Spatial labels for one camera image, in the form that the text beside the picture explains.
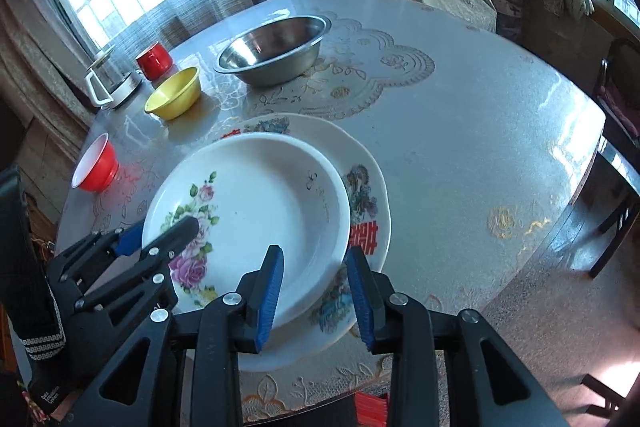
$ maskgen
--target kettle handle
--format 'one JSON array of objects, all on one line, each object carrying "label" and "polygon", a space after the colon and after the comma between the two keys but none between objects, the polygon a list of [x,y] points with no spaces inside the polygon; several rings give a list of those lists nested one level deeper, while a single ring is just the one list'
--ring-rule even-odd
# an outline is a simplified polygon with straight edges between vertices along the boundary
[{"label": "kettle handle", "polygon": [[[95,78],[99,86],[99,89],[102,91],[104,95],[106,95],[107,98],[98,100],[98,97],[95,94],[94,83],[92,83],[92,77]],[[94,70],[88,71],[88,73],[84,77],[84,81],[86,83],[87,89],[89,90],[89,96],[91,97],[91,100],[94,103],[95,107],[100,107],[102,105],[106,105],[107,103],[113,102],[113,97],[111,96],[109,91],[107,91],[107,89],[104,87],[104,84],[101,83],[100,78],[98,78],[98,75],[95,74]]]}]

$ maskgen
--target metal basin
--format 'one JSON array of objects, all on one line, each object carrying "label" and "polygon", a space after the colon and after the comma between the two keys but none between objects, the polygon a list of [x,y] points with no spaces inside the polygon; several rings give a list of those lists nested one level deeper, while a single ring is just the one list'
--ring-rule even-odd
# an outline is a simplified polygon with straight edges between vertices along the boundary
[{"label": "metal basin", "polygon": [[313,66],[320,40],[331,28],[326,17],[279,19],[236,37],[218,56],[218,73],[237,75],[250,86],[271,87],[300,76]]}]

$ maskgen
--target silver screw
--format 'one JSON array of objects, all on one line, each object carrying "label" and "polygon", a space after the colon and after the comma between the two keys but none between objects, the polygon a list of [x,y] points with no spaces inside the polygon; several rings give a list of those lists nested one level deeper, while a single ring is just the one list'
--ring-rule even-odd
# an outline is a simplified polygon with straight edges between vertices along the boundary
[{"label": "silver screw", "polygon": [[480,320],[480,314],[476,310],[462,310],[460,316],[470,324],[476,324]]},{"label": "silver screw", "polygon": [[169,312],[164,308],[160,308],[159,310],[153,310],[149,316],[153,322],[164,322],[169,317]]},{"label": "silver screw", "polygon": [[231,292],[231,293],[226,294],[222,298],[222,301],[225,304],[228,304],[229,306],[234,306],[236,304],[239,304],[242,301],[242,296],[239,293]]},{"label": "silver screw", "polygon": [[404,306],[409,302],[409,297],[407,297],[404,293],[392,293],[389,297],[389,302],[391,304],[395,304],[396,306]]}]

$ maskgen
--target red mug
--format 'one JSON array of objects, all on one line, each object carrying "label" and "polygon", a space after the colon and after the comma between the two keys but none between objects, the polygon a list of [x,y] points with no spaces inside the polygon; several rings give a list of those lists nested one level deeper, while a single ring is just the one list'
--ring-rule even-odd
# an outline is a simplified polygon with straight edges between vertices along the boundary
[{"label": "red mug", "polygon": [[136,57],[136,62],[147,80],[153,82],[166,73],[174,60],[160,42],[155,42]]},{"label": "red mug", "polygon": [[102,192],[118,172],[118,161],[107,133],[98,136],[80,158],[71,186],[88,192]]}]

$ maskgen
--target table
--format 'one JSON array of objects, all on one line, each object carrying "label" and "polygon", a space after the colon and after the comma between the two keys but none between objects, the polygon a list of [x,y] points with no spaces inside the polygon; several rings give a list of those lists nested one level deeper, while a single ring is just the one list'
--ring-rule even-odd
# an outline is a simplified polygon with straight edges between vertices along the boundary
[{"label": "table", "polygon": [[[267,90],[214,73],[229,39],[264,21],[322,14],[333,27],[305,75]],[[146,82],[100,111],[84,147],[110,133],[121,168],[101,195],[71,190],[58,251],[91,230],[145,216],[156,189],[190,151],[246,119],[300,112],[333,120],[375,156],[392,216],[383,271],[438,311],[482,309],[514,277],[587,174],[604,114],[548,64],[495,34],[409,0],[269,0],[171,52],[200,67],[205,96],[164,123],[143,112]],[[105,278],[134,259],[119,259]],[[383,385],[390,357],[354,335],[269,374],[243,373],[246,420]]]}]

